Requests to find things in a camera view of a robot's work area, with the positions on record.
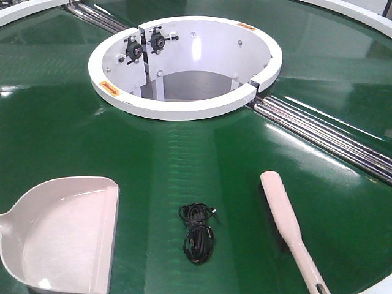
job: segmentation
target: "metal rail track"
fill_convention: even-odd
[[[251,107],[266,118],[392,185],[392,159],[349,138],[333,125],[273,96],[256,97]]]

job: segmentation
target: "black cable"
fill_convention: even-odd
[[[216,212],[204,203],[193,203],[179,208],[178,215],[188,227],[183,251],[187,258],[196,264],[205,263],[211,256],[214,246],[214,233],[206,221]]]

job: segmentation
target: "sticker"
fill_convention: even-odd
[[[238,25],[242,26],[243,28],[250,29],[251,31],[255,31],[256,30],[256,28],[254,26],[250,26],[250,25],[248,25],[246,23],[238,23]]]
[[[121,94],[120,90],[114,87],[111,83],[108,81],[101,81],[99,83],[102,87],[105,88],[106,91],[108,91],[112,96],[116,97]]]

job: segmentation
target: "bolt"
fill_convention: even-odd
[[[134,48],[134,55],[136,57],[140,57],[142,54],[143,54],[143,51],[142,51],[142,49],[140,47]]]
[[[159,48],[163,48],[165,46],[165,39],[163,37],[159,37],[155,41],[155,45],[157,45],[157,47],[159,47]]]

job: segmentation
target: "brush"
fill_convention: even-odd
[[[275,171],[260,175],[265,196],[276,227],[292,252],[310,294],[330,294],[312,257],[302,241],[300,225],[284,189],[281,177]]]

